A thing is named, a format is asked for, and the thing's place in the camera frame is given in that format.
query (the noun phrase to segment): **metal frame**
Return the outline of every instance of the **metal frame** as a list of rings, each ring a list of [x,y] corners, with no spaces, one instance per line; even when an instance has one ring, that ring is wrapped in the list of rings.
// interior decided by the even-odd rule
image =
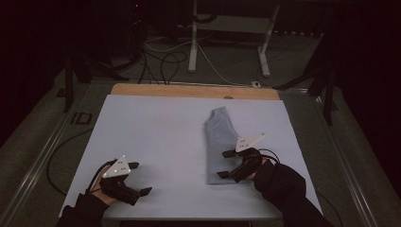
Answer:
[[[194,0],[194,17],[204,17],[206,15],[198,15],[198,0]],[[198,29],[209,29],[209,30],[224,30],[224,31],[240,31],[240,32],[251,32],[251,33],[262,33],[265,34],[265,41],[261,46],[257,48],[257,54],[259,56],[260,66],[262,68],[262,76],[268,78],[270,76],[270,69],[268,61],[266,59],[266,49],[268,48],[271,33],[273,32],[274,23],[278,14],[280,6],[274,7],[273,13],[270,18],[251,18],[251,17],[235,17],[235,16],[219,16],[214,22],[209,24],[198,24],[192,22],[192,45],[191,52],[189,54],[189,65],[188,71],[193,73],[197,67],[197,54],[198,54],[198,43],[197,43],[197,32]]]
[[[362,187],[357,181],[357,177],[355,176],[354,171],[352,170],[351,165],[348,162],[347,155],[340,145],[339,139],[337,138],[333,130],[329,127],[329,125],[326,122],[326,119],[322,114],[322,106],[323,103],[321,99],[319,97],[315,98],[314,102],[315,110],[316,112],[319,113],[318,114],[319,120],[321,121],[322,125],[324,126],[324,129],[327,132],[327,135],[330,137],[330,140],[333,143],[333,146],[336,151],[335,155],[340,166],[340,171],[342,173],[345,182],[347,183],[348,189],[351,193],[351,196],[354,200],[357,210],[359,211],[360,218],[364,226],[367,227],[379,226],[365,198]]]
[[[84,96],[86,88],[78,89],[76,97],[81,100]],[[13,222],[16,217],[20,213],[20,211],[24,208],[24,205],[32,192],[33,188],[36,185],[36,182],[41,177],[45,167],[47,160],[49,159],[51,153],[54,151],[54,148],[59,143],[66,126],[69,123],[69,119],[71,118],[73,111],[78,104],[75,102],[71,105],[71,109],[68,113],[63,113],[57,126],[52,131],[50,137],[48,138],[46,144],[44,145],[42,151],[40,152],[38,158],[35,160],[33,165],[27,171],[25,177],[22,179],[20,185],[17,188],[13,198],[9,202],[8,206],[4,210],[3,214],[0,217],[0,226],[13,226]]]

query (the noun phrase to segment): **fabric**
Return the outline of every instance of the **fabric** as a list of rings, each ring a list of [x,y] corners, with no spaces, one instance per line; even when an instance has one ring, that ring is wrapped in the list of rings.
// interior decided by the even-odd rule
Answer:
[[[92,194],[80,195],[75,207],[64,207],[57,227],[101,227],[101,219],[108,208],[109,205]]]
[[[233,179],[221,179],[217,172],[231,171],[241,164],[238,157],[225,159],[222,152],[235,149],[239,135],[236,133],[225,107],[214,109],[205,122],[207,140],[207,183],[235,183]]]
[[[289,166],[270,160],[253,178],[254,187],[283,213],[288,227],[333,226],[306,196],[305,179]]]

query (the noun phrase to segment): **hand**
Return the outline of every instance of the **hand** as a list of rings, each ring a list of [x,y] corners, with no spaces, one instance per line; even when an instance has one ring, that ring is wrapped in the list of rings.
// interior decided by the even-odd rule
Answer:
[[[263,158],[262,165],[265,164],[267,160],[268,160],[267,158]],[[249,175],[247,178],[252,180],[254,178],[254,176],[256,175],[256,173],[257,172],[254,172],[253,174]]]
[[[110,166],[106,166],[106,167],[104,167],[101,171],[100,171],[100,173],[99,173],[99,175],[98,175],[98,177],[97,177],[97,180],[96,180],[96,183],[95,183],[95,185],[92,187],[92,189],[91,189],[91,192],[92,192],[92,195],[94,195],[94,196],[96,196],[96,197],[98,197],[101,201],[103,201],[104,203],[106,203],[106,204],[108,204],[108,205],[112,205],[113,203],[115,203],[117,200],[116,199],[114,199],[114,198],[111,198],[111,197],[109,197],[108,195],[106,195],[106,194],[104,194],[103,192],[102,192],[102,190],[100,189],[100,180],[101,180],[101,177],[103,176],[103,174],[107,171],[107,169],[109,169],[110,168]]]

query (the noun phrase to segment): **white stand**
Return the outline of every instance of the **white stand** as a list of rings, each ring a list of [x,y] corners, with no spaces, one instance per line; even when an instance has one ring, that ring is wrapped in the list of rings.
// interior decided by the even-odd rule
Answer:
[[[198,15],[197,10],[198,0],[194,0],[194,11],[195,17],[207,17],[208,15]],[[222,30],[222,31],[238,31],[238,32],[250,32],[250,33],[262,33],[266,35],[265,42],[262,46],[257,48],[259,55],[260,65],[262,67],[262,76],[268,78],[270,76],[270,70],[268,61],[266,59],[266,49],[269,44],[271,33],[273,32],[275,19],[280,6],[275,6],[273,13],[269,19],[263,18],[251,18],[251,17],[235,17],[235,16],[218,16],[218,18],[208,24],[198,24],[195,21],[192,22],[192,45],[191,53],[189,55],[189,66],[188,71],[193,73],[197,68],[197,31],[198,29],[209,29],[209,30]]]

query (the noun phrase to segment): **desk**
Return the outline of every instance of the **desk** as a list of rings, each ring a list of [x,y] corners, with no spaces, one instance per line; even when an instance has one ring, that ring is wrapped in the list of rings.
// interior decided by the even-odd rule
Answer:
[[[126,155],[129,162],[140,163],[126,184],[153,189],[135,206],[113,205],[105,218],[281,217],[251,183],[206,184],[203,124],[222,105],[240,135],[266,131],[257,145],[274,150],[282,163],[305,177],[306,196],[320,209],[287,111],[274,90],[136,84],[117,84],[107,97],[63,206],[75,204],[103,163]]]

